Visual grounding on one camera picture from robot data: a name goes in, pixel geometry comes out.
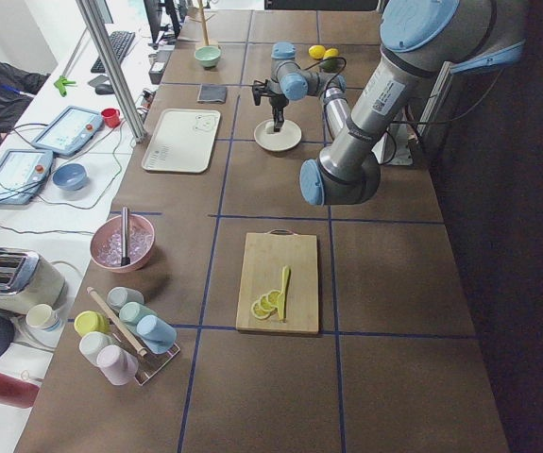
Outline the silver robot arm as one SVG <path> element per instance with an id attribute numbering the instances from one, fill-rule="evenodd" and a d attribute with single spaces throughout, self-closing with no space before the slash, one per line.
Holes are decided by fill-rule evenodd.
<path id="1" fill-rule="evenodd" d="M 305 70 L 291 43 L 275 43 L 271 76 L 253 93 L 269 97 L 274 129 L 281 130 L 284 107 L 307 95 L 331 110 L 331 145 L 300 169 L 303 198 L 311 205 L 371 198 L 381 180 L 373 148 L 416 86 L 447 61 L 456 73 L 490 72 L 519 61 L 528 10 L 526 1 L 389 2 L 380 24 L 380 63 L 354 106 L 346 101 L 339 75 Z"/>

